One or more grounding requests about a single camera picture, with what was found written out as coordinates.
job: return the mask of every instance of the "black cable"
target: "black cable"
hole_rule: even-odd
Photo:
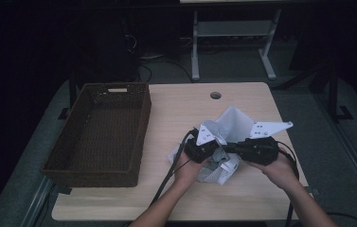
[[[148,77],[148,79],[146,79],[146,82],[149,82],[151,80],[151,78],[152,78],[152,70],[149,67],[147,67],[147,66],[145,66],[143,64],[140,64],[139,66],[141,66],[141,67],[143,67],[143,68],[145,68],[145,69],[147,69],[149,71],[149,77]],[[140,73],[138,73],[137,77],[138,77],[139,82],[141,82],[142,78],[140,77]]]
[[[348,215],[348,214],[337,213],[337,212],[328,212],[327,214],[330,216],[341,216],[341,217],[346,217],[346,218],[351,218],[351,219],[357,220],[356,217],[354,217],[352,215]]]
[[[187,160],[184,164],[182,164],[181,166],[177,167],[177,169],[175,169],[172,174],[176,173],[180,168],[184,167],[184,165],[186,165],[188,162],[192,161],[191,159]]]
[[[144,62],[146,64],[150,64],[150,63],[170,63],[170,64],[175,64],[176,66],[180,67],[184,72],[185,74],[189,77],[190,79],[190,82],[193,82],[192,80],[192,76],[190,75],[190,73],[187,71],[186,68],[184,68],[181,64],[177,63],[177,62],[174,62],[174,61],[151,61],[151,62]]]
[[[164,187],[166,186],[167,182],[169,181],[169,179],[172,177],[172,175],[174,174],[174,169],[175,167],[177,166],[177,163],[178,163],[178,160],[181,156],[181,153],[182,151],[184,150],[184,146],[185,146],[185,142],[187,141],[187,137],[190,136],[192,133],[194,132],[194,130],[192,131],[189,131],[184,139],[182,140],[181,144],[179,145],[179,148],[178,148],[178,152],[176,153],[175,155],[175,158],[174,158],[174,161],[172,162],[172,165],[170,167],[170,170],[169,172],[167,173],[167,176],[164,178],[163,182],[160,184],[160,187],[158,188],[156,194],[154,195],[154,198],[152,199],[152,202],[151,202],[151,205],[153,203],[155,203],[158,198],[160,197],[161,195],[161,192],[163,191]]]
[[[295,174],[296,178],[299,180],[299,171],[298,171],[298,167],[297,167],[297,163],[296,163],[296,156],[295,156],[294,151],[290,147],[288,147],[286,144],[279,142],[279,141],[277,141],[277,142],[280,145],[283,145],[284,147],[286,147],[293,154],[293,157],[291,157],[290,154],[282,151],[281,149],[279,150],[280,153],[282,153],[284,156],[286,156],[292,162],[294,174]],[[291,221],[293,219],[293,212],[294,212],[294,207],[293,207],[293,204],[290,203],[290,205],[288,207],[287,220],[285,222],[285,227],[291,226]]]

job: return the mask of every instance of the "white cloth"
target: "white cloth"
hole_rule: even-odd
[[[202,124],[215,136],[218,143],[226,145],[227,142],[238,143],[249,138],[254,121],[239,109],[230,106],[216,121],[207,120]],[[169,154],[171,163],[178,148],[179,146]],[[237,154],[226,153],[222,148],[217,148],[208,158],[207,165],[202,167],[197,180],[223,185],[237,170],[240,161]]]

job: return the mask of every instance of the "wooden table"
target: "wooden table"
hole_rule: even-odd
[[[146,133],[137,187],[73,188],[60,194],[56,220],[133,220],[150,204],[166,176],[167,155],[185,134],[207,119],[215,120],[235,106],[255,121],[282,121],[265,83],[157,84],[150,86],[152,113]],[[210,93],[219,92],[220,99]],[[292,147],[286,131],[274,136]],[[301,167],[300,181],[307,185]],[[289,199],[258,169],[241,162],[224,184],[196,183],[178,202],[170,220],[285,219]]]

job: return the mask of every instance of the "grommet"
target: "grommet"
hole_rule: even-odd
[[[213,99],[220,99],[222,97],[222,94],[220,94],[218,92],[212,92],[212,93],[210,93],[210,97]]]

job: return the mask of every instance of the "brown wicker basket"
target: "brown wicker basket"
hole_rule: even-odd
[[[151,106],[147,83],[85,84],[42,172],[60,186],[136,186]]]

